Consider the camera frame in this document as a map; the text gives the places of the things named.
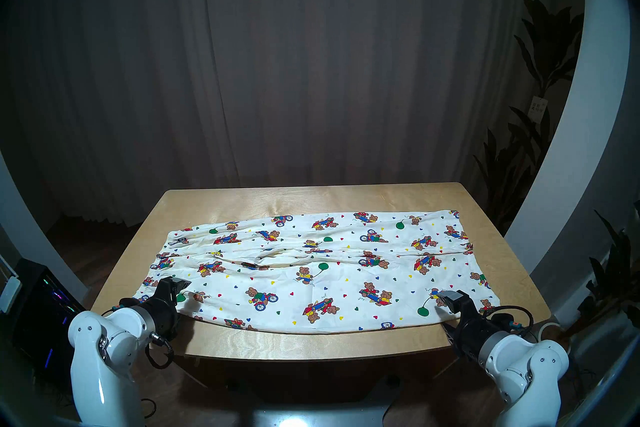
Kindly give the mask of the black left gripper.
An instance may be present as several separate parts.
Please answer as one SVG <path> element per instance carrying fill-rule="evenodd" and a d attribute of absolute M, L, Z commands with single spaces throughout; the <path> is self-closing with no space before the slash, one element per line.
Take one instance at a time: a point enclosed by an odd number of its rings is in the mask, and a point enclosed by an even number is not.
<path fill-rule="evenodd" d="M 190 284 L 190 280 L 177 277 L 160 280 L 153 295 L 135 305 L 136 311 L 151 319 L 155 334 L 165 339 L 175 338 L 179 325 L 177 304 L 188 299 L 189 291 L 184 290 Z"/>

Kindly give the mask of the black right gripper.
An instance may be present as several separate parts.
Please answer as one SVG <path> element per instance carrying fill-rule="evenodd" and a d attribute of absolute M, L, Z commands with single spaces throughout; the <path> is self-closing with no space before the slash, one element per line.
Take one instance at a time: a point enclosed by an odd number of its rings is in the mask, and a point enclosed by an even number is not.
<path fill-rule="evenodd" d="M 456 355 L 486 367 L 490 352 L 505 338 L 505 330 L 481 316 L 471 297 L 463 291 L 433 291 L 433 300 L 438 307 L 460 314 L 456 327 L 442 325 Z"/>

